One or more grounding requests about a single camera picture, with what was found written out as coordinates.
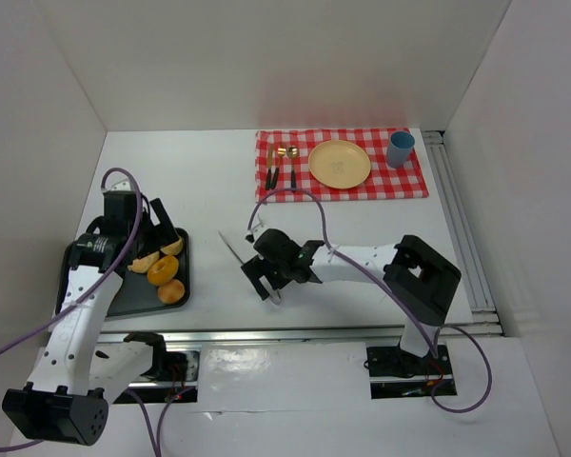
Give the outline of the plain bagel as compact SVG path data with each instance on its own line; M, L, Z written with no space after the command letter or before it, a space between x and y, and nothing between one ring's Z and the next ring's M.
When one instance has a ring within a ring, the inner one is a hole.
M148 270L160 259L160 252L155 251L143 258L134 259L129 265L128 270L137 274L146 274Z

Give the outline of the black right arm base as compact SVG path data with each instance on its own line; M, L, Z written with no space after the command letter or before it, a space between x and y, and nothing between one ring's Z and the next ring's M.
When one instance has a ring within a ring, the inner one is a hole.
M364 367L372 378L410 379L416 376L447 376L453 373L446 345L438 346L437 357L428 352L423 358L399 347L368 347Z

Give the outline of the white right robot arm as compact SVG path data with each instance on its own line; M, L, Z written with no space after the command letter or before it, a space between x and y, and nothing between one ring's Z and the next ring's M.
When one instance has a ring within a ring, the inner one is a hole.
M241 270L261 300L272 300L291 283L368 283L379 287L407 318L398 344L416 358L437 357L440 329L461 281L457 267L416 235L374 247L299 245L283 231L260 228L246 234L255 255Z

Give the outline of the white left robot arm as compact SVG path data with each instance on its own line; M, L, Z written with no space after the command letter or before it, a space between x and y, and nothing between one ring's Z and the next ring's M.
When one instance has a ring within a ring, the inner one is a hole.
M104 213L69 245L60 286L62 304L50 321L48 344L26 384L5 393L2 409L28 439L92 446L108 407L138 377L157 380L179 372L186 357L166 348L163 336L132 332L122 343L97 347L108 310L120 289L149 283L131 271L144 257L186 239L160 199L135 190L108 190Z

